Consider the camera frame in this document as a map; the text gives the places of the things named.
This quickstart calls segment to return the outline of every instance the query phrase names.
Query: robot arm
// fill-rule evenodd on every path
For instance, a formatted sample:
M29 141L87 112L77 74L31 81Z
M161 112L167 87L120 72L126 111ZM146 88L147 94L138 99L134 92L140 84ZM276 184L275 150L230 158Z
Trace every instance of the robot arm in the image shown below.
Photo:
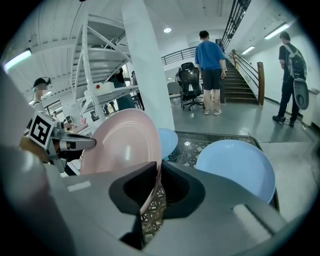
M43 111L34 113L28 137L37 144L38 147L34 146L38 148L37 152L39 147L45 150L47 158L61 173L65 171L67 162L79 159L84 149L96 145L96 140L93 138L77 133L66 133L62 122ZM45 158L43 153L40 155L43 160Z

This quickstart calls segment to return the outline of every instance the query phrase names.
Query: black cap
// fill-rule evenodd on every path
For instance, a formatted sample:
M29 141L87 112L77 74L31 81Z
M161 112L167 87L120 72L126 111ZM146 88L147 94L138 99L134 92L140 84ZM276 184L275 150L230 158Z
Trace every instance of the black cap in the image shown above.
M37 80L34 81L33 88L40 85L40 84L48 84L46 80L43 78L38 78Z

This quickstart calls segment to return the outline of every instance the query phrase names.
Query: ceiling light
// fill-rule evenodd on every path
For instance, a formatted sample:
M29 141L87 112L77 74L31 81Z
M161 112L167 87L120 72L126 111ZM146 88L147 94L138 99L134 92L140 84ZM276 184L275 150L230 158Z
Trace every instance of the ceiling light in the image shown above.
M52 92L51 91L48 91L45 95L43 95L42 97L45 97L45 96L47 96L47 95L49 95L49 94L52 94Z
M164 33L170 33L171 32L171 28L170 27L167 27L163 30Z
M59 111L59 110L62 110L62 106L61 107L59 107L59 108L57 108L56 110L54 110L54 111Z
M273 38L276 34L279 34L281 31L286 30L287 28L289 28L290 25L287 23L282 23L279 27L277 27L276 29L274 29L273 31L271 31L269 34L267 34L264 39L270 39Z
M15 56L13 59L9 60L6 64L4 64L4 71L8 73L8 70L11 69L14 65L23 61L24 59L31 56L31 51L29 49L21 52L18 56Z
M246 49L243 53L241 54L246 54L248 52L250 52L252 49L254 49L255 47L254 46L250 46L248 49Z

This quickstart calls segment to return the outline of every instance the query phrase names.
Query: man in blue shirt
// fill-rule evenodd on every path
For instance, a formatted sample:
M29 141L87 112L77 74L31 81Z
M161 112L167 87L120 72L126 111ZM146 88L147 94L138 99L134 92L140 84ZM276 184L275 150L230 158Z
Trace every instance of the man in blue shirt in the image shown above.
M215 116L220 115L220 87L226 76L225 55L220 46L209 39L207 31L199 33L202 43L195 49L195 65L200 71L204 88L204 114L208 115L211 103L211 90L214 93Z

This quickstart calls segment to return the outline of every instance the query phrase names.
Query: man with backpack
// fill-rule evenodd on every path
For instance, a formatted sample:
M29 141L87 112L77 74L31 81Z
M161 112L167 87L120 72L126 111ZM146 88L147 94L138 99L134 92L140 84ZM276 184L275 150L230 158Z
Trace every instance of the man with backpack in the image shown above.
M299 113L299 107L296 102L294 81L305 83L307 77L307 66L301 52L294 47L290 41L290 36L286 31L280 33L280 39L283 43L279 49L279 60L281 68L284 70L282 83L282 96L278 115L272 117L273 120L283 123L286 108L292 95L292 114L289 122L290 127L294 127Z

